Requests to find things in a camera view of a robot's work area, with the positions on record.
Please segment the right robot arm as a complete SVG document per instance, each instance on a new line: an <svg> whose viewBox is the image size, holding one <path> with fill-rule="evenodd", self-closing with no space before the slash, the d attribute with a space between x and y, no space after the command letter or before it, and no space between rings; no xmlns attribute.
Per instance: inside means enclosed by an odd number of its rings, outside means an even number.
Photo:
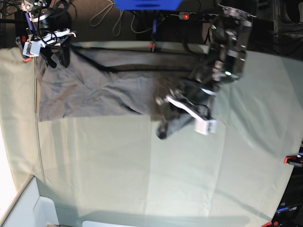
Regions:
<svg viewBox="0 0 303 227"><path fill-rule="evenodd" d="M26 58L42 57L46 64L56 68L54 54L59 63L67 68L70 64L70 42L76 37L71 30L72 18L68 9L69 0L23 0L21 9L25 13L28 28L27 40L23 42L21 53Z"/></svg>

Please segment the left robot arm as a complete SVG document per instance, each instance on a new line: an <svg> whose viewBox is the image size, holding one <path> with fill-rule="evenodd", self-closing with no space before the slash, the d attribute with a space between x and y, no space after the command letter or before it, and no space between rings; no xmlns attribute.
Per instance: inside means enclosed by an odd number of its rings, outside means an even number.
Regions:
<svg viewBox="0 0 303 227"><path fill-rule="evenodd" d="M224 84L243 75L253 18L258 11L256 0L218 0L221 11L209 28L211 40L190 75L180 78L165 95L156 99L162 120L156 130L164 140L193 122L195 131L215 133L213 118L216 94Z"/></svg>

